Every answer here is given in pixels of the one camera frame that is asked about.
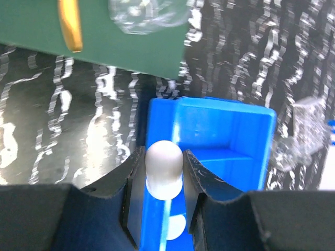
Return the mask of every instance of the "transparent plastic wrap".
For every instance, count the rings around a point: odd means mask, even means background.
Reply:
[[[283,172],[299,164],[310,165],[311,155],[330,140],[330,127],[325,123],[325,101],[307,97],[293,106],[294,135],[278,137],[272,145],[270,162]]]
[[[188,0],[109,0],[110,17],[128,34],[150,34],[188,21]]]

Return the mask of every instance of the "reflective background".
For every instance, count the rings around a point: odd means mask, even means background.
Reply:
[[[292,104],[304,97],[324,99],[334,119],[334,5],[196,0],[177,81],[0,45],[0,184],[99,179],[144,144],[153,97],[271,107],[281,137],[293,135]],[[327,149],[290,172],[270,165],[266,188],[318,188]]]

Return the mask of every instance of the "green card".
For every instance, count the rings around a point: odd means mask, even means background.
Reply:
[[[187,24],[129,35],[110,19],[108,0],[79,0],[79,6],[82,52],[71,53],[65,45],[57,0],[0,0],[0,43],[177,78]]]

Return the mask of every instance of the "gold handle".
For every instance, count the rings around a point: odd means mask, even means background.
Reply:
[[[78,0],[58,0],[59,22],[66,46],[72,52],[83,49]]]

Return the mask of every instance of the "clear plastic bag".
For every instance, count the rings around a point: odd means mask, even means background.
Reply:
[[[272,145],[270,162],[283,172],[296,164],[309,166],[312,154],[329,144],[331,129],[325,123],[325,101],[307,97],[293,106],[294,135],[277,138]]]
[[[128,34],[150,34],[188,21],[187,0],[109,0],[110,17]]]

